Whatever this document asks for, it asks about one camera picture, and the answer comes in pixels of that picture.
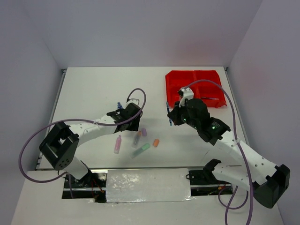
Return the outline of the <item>dark blue pen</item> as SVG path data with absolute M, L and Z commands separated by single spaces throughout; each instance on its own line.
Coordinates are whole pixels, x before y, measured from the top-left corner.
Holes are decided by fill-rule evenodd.
M 219 100 L 219 98 L 214 98 L 214 97 L 200 97 L 200 99 L 215 100 L 215 101 Z

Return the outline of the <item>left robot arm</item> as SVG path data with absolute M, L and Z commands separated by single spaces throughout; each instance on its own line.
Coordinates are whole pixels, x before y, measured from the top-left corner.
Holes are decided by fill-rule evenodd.
M 126 108 L 108 112 L 92 123 L 67 125 L 65 122 L 59 122 L 47 134 L 39 149 L 55 170 L 68 172 L 77 184 L 86 187 L 96 176 L 75 157 L 76 149 L 104 135 L 125 130 L 137 131 L 141 113 L 137 104 L 128 103 Z

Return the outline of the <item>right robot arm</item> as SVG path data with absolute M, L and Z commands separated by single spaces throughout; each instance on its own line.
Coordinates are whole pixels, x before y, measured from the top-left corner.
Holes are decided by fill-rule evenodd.
M 217 180 L 232 183 L 247 191 L 252 190 L 254 199 L 271 209 L 289 187 L 290 169 L 267 160 L 242 140 L 235 138 L 233 131 L 222 120 L 210 116 L 206 104 L 197 98 L 177 102 L 167 114 L 179 126 L 187 124 L 212 146 L 236 160 L 240 169 L 233 169 L 219 159 L 212 159 L 204 167 L 204 179 L 208 183 Z

